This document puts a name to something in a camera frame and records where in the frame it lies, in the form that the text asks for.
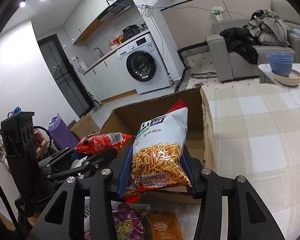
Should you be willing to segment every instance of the washing machine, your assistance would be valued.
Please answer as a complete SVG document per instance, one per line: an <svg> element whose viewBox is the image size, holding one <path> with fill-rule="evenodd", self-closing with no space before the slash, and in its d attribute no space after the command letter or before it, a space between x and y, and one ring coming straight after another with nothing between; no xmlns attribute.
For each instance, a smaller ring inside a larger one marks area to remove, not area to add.
<svg viewBox="0 0 300 240"><path fill-rule="evenodd" d="M150 33L117 50L138 94L170 87L166 67Z"/></svg>

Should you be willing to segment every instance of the metal screw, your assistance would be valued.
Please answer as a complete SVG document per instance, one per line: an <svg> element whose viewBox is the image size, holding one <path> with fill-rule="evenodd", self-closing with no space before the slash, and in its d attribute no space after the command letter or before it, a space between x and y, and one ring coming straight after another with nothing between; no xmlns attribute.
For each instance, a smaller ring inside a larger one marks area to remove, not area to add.
<svg viewBox="0 0 300 240"><path fill-rule="evenodd" d="M202 171L201 171L203 174L205 174L205 175L209 175L210 173L211 173L211 170L209 170L209 169L207 169L207 168L204 168L204 169L202 169Z"/></svg>
<svg viewBox="0 0 300 240"><path fill-rule="evenodd" d="M75 177L71 176L67 178L68 183L73 183L75 181Z"/></svg>
<svg viewBox="0 0 300 240"><path fill-rule="evenodd" d="M103 175L108 175L108 174L110 174L110 172L111 172L110 169L103 169L103 170L101 171L101 173L102 173Z"/></svg>
<svg viewBox="0 0 300 240"><path fill-rule="evenodd" d="M238 176L239 182L245 182L247 179L244 176Z"/></svg>

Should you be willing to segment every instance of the blue gripper pad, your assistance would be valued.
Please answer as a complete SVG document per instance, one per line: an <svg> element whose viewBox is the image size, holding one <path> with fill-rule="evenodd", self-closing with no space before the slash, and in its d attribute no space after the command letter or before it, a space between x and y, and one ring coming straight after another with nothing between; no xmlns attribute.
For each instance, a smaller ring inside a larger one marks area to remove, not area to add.
<svg viewBox="0 0 300 240"><path fill-rule="evenodd" d="M187 174L187 176L188 176L188 178L191 182L191 185L194 185L194 176L193 176L193 173L190 169L190 165L189 165L188 160L187 160L186 157L190 157L190 154L188 152L187 147L184 145L183 151L182 151L182 156L181 156L181 159L180 159L180 164L181 164L182 169Z"/></svg>
<svg viewBox="0 0 300 240"><path fill-rule="evenodd" d="M126 192L128 181L131 177L131 163L132 163L132 146L130 147L127 157L122 165L122 169L118 178L117 196L119 198Z"/></svg>

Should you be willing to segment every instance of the range hood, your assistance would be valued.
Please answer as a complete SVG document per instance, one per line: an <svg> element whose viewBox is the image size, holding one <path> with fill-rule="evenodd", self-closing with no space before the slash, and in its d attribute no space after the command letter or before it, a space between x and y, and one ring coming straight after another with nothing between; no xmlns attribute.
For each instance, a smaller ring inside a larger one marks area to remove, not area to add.
<svg viewBox="0 0 300 240"><path fill-rule="evenodd" d="M124 11L133 7L133 0L117 0L115 3L106 8L98 17L98 21L112 20L122 14Z"/></svg>

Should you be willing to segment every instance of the white ceiling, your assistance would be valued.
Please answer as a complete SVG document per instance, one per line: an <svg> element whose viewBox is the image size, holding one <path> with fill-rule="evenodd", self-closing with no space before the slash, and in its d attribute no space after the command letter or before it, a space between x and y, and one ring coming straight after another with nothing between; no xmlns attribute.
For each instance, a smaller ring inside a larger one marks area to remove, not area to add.
<svg viewBox="0 0 300 240"><path fill-rule="evenodd" d="M26 0L6 24L2 33L31 19L34 33L40 34L65 23L81 0Z"/></svg>

